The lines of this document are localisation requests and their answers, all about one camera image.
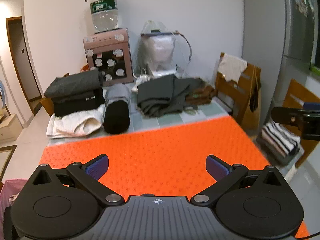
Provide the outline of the wooden chair with cloth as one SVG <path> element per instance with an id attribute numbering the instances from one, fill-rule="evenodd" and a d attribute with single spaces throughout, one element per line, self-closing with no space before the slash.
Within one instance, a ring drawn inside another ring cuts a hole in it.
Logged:
<path id="1" fill-rule="evenodd" d="M 215 89 L 233 100 L 233 118 L 246 132 L 256 132 L 260 125 L 261 69 L 248 63 L 238 83 L 227 82 L 217 72 Z"/>

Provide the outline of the striped folded clothes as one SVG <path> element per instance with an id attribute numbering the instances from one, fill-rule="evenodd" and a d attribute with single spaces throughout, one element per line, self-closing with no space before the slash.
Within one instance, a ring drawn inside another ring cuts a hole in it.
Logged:
<path id="1" fill-rule="evenodd" d="M 257 142 L 282 166 L 287 165 L 302 150 L 300 137 L 274 121 L 264 124 Z"/>

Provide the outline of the rolled black grey garment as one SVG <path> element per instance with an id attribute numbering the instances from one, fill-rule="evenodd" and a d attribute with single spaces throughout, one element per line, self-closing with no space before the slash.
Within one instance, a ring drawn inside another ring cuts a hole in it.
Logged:
<path id="1" fill-rule="evenodd" d="M 103 127 L 108 134 L 120 134 L 129 129 L 130 93 L 123 83 L 108 87 L 106 91 L 105 116 Z"/>

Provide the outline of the folded dark clothes stack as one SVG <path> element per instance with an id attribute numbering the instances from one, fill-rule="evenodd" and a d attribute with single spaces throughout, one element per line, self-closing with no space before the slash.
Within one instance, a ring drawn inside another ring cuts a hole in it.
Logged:
<path id="1" fill-rule="evenodd" d="M 57 117 L 97 109 L 105 103 L 103 75 L 95 69 L 57 77 L 48 86 L 44 96 L 52 100 Z"/>

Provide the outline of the orange patterned mat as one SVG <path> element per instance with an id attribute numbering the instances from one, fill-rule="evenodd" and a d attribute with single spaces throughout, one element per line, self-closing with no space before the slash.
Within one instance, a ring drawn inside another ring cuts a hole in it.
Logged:
<path id="1" fill-rule="evenodd" d="M 216 182 L 209 155 L 249 170 L 270 165 L 230 116 L 49 146 L 40 165 L 66 168 L 101 154 L 108 170 L 98 181 L 125 202 L 72 239 L 245 239 L 225 233 L 210 209 L 190 199 Z"/>

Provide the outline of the white cloth on chair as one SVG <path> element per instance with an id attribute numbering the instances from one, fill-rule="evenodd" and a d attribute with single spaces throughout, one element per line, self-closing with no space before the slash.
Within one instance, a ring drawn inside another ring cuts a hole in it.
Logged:
<path id="1" fill-rule="evenodd" d="M 238 83 L 240 76 L 246 70 L 247 65 L 247 61 L 241 58 L 224 54 L 221 56 L 217 71 L 227 82 L 234 81 Z"/>

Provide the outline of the green checkered tablecloth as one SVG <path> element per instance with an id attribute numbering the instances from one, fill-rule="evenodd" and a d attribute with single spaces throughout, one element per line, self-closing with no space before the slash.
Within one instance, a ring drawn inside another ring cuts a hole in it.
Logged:
<path id="1" fill-rule="evenodd" d="M 227 111 L 213 98 L 208 105 L 200 105 L 197 109 L 188 109 L 182 113 L 166 114 L 160 118 L 144 116 L 137 107 L 136 93 L 130 92 L 130 126 L 126 133 L 150 131 L 177 125 L 186 125 L 199 121 L 227 116 Z"/>

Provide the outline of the grey refrigerator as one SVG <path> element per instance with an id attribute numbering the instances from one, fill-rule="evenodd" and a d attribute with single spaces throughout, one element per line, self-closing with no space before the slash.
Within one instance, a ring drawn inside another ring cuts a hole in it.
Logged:
<path id="1" fill-rule="evenodd" d="M 261 69 L 261 125 L 292 79 L 306 82 L 317 33 L 317 0 L 244 0 L 242 58 Z"/>

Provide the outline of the large water bottle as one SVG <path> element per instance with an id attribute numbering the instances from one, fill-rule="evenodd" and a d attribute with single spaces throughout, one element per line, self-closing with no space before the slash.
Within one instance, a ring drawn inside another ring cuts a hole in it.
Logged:
<path id="1" fill-rule="evenodd" d="M 117 0 L 85 0 L 89 1 L 95 33 L 102 33 L 119 28 Z"/>

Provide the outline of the dark grey garment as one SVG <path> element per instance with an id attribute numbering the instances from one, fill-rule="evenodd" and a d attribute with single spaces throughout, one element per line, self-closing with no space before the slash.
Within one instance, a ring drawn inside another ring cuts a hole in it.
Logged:
<path id="1" fill-rule="evenodd" d="M 152 79 L 138 86 L 137 107 L 149 117 L 181 113 L 185 108 L 195 107 L 185 98 L 203 85 L 200 78 L 180 79 L 175 75 Z"/>

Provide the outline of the cardboard box on floor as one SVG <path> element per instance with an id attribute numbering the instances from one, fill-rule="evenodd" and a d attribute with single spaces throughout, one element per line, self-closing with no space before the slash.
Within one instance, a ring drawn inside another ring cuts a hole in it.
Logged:
<path id="1" fill-rule="evenodd" d="M 5 117 L 1 121 L 0 128 L 0 141 L 1 143 L 6 141 L 16 140 L 22 132 L 23 126 L 21 125 L 16 114 Z"/>

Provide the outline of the white folded garment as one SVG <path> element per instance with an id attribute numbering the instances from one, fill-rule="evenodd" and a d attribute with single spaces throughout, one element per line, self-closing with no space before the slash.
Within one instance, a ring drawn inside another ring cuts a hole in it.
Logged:
<path id="1" fill-rule="evenodd" d="M 46 135 L 55 138 L 84 137 L 101 129 L 105 116 L 105 105 L 89 111 L 79 111 L 63 117 L 50 117 Z"/>

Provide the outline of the clear plastic bag bundle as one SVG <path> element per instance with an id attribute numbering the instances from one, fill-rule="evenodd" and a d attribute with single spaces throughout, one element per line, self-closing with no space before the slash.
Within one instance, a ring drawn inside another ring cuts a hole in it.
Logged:
<path id="1" fill-rule="evenodd" d="M 140 33 L 136 50 L 136 63 L 132 74 L 139 77 L 159 78 L 174 74 L 186 77 L 186 68 L 174 62 L 176 40 L 181 37 L 189 48 L 187 64 L 191 63 L 193 51 L 188 39 L 178 30 L 170 31 L 160 21 L 146 21 Z"/>

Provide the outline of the brown crumpled garment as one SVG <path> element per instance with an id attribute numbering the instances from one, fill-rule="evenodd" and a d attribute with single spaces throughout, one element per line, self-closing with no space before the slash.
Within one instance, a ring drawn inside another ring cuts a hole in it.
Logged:
<path id="1" fill-rule="evenodd" d="M 207 105 L 216 96 L 216 90 L 211 85 L 197 88 L 185 97 L 185 102 L 192 106 Z"/>

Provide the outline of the pink cardboard box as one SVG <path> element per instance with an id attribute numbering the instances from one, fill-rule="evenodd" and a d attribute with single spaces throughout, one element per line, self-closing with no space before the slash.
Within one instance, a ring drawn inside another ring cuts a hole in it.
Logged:
<path id="1" fill-rule="evenodd" d="M 103 85 L 132 83 L 132 60 L 126 28 L 97 33 L 83 39 L 87 63 L 103 76 Z"/>

